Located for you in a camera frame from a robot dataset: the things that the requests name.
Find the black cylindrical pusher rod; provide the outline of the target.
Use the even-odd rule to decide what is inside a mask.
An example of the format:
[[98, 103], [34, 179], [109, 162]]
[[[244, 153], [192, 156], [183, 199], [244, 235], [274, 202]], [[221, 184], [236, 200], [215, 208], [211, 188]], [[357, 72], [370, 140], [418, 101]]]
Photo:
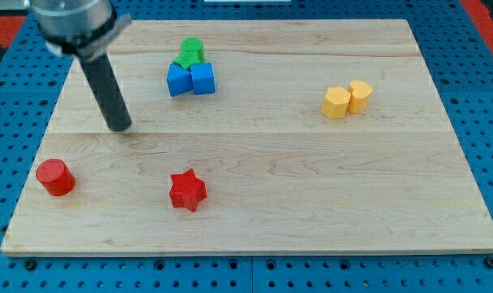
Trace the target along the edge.
[[80, 59], [80, 64], [109, 130], [128, 129], [132, 120], [107, 54], [90, 61]]

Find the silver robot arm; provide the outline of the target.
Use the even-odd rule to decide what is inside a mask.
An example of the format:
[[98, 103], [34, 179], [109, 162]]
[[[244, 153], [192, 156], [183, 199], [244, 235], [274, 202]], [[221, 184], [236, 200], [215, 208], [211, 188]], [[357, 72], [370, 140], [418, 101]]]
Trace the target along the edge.
[[115, 132], [132, 124], [107, 56], [109, 45], [132, 23], [110, 0], [28, 0], [48, 50], [77, 58], [107, 127]]

